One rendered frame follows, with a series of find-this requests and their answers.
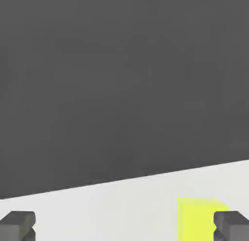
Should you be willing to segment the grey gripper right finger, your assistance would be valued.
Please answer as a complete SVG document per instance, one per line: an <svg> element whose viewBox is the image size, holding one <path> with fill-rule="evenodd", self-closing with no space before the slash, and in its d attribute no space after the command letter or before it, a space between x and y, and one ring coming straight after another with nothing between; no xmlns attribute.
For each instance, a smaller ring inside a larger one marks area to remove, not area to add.
<svg viewBox="0 0 249 241"><path fill-rule="evenodd" d="M249 220L238 211L217 211L213 241L249 241Z"/></svg>

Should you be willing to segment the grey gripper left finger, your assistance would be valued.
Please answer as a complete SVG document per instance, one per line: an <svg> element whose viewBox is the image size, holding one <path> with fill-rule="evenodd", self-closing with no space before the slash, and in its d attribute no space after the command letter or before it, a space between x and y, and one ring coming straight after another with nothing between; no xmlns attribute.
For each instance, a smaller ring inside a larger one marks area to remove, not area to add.
<svg viewBox="0 0 249 241"><path fill-rule="evenodd" d="M11 211L0 220L0 241L36 241L33 211Z"/></svg>

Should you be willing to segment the large yellow box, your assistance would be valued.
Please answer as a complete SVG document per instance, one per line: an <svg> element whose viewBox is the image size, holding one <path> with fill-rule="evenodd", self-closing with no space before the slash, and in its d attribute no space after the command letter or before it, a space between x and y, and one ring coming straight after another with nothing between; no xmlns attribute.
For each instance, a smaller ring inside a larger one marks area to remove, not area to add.
<svg viewBox="0 0 249 241"><path fill-rule="evenodd" d="M219 200L193 197L177 199L178 241L213 241L216 226L214 213L229 211L229 206Z"/></svg>

